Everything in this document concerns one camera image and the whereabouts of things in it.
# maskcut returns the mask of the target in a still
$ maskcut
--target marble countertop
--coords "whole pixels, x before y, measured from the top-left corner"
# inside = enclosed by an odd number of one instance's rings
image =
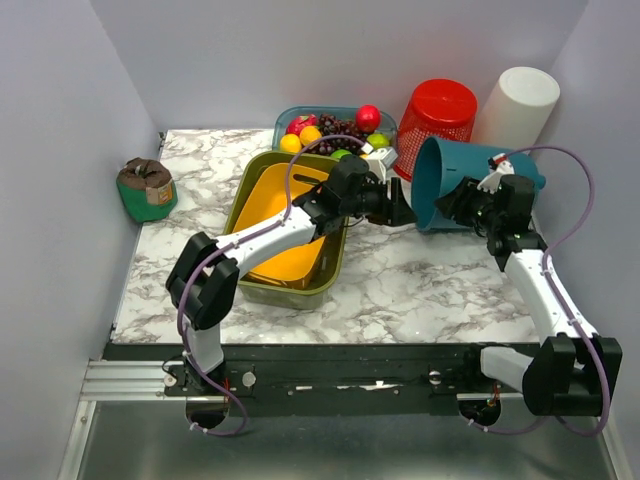
[[[161,156],[178,189],[164,220],[145,224],[112,340],[178,343],[164,282],[188,238],[222,233],[247,163],[272,130],[172,130]],[[246,301],[222,322],[225,343],[537,341],[520,295],[472,233],[421,234],[366,222],[349,230],[342,270],[315,311]]]

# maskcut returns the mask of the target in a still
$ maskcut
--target red wastebasket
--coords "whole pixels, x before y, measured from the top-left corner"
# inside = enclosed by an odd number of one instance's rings
[[[436,78],[421,83],[413,91],[398,128],[396,173],[411,181],[418,151],[432,135],[468,142],[477,110],[473,92],[458,82]]]

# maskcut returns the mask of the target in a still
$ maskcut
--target black bracket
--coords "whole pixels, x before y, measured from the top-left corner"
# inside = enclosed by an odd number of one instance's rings
[[[402,193],[399,178],[391,189],[369,171],[369,164],[356,155],[345,155],[329,178],[293,204],[301,207],[316,225],[315,237],[338,230],[345,217],[366,217],[370,223],[399,227],[415,223],[417,217]]]
[[[622,348],[614,338],[592,342],[604,365],[609,394],[618,379]],[[576,363],[583,365],[576,368]],[[549,337],[533,358],[522,380],[524,401],[534,415],[598,416],[602,388],[595,364],[581,339]]]
[[[176,308],[196,267],[218,250],[216,243],[204,232],[193,235],[187,242],[165,284]],[[195,330],[211,328],[227,316],[238,285],[240,271],[235,259],[218,255],[208,266],[215,266],[211,275],[200,272],[187,297],[185,315]]]
[[[464,177],[435,201],[436,208],[459,225],[487,238],[487,249],[504,271],[512,253],[546,250],[542,237],[529,228],[535,199],[534,183],[520,175],[504,175],[495,194],[478,189],[479,180]]]

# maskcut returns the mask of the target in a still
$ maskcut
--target pink fruit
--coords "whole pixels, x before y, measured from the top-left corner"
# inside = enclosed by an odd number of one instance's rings
[[[316,126],[318,124],[318,117],[315,115],[300,115],[299,117],[291,120],[291,123],[287,127],[287,133],[293,133],[294,135],[300,135],[300,132],[304,127]]]
[[[373,133],[380,126],[380,110],[373,105],[363,105],[356,112],[356,125],[364,133]]]

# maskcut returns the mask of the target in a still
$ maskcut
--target yellow tray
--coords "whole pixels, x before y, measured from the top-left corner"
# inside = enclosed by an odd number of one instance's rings
[[[265,169],[240,212],[233,232],[252,227],[276,215],[287,206],[284,192],[286,172],[286,163],[278,163]],[[320,170],[294,165],[289,174],[291,198],[308,192],[315,182],[322,182],[328,176]],[[282,252],[255,267],[247,274],[247,278],[268,285],[306,288],[317,266],[324,240],[325,238],[321,237],[307,245]]]

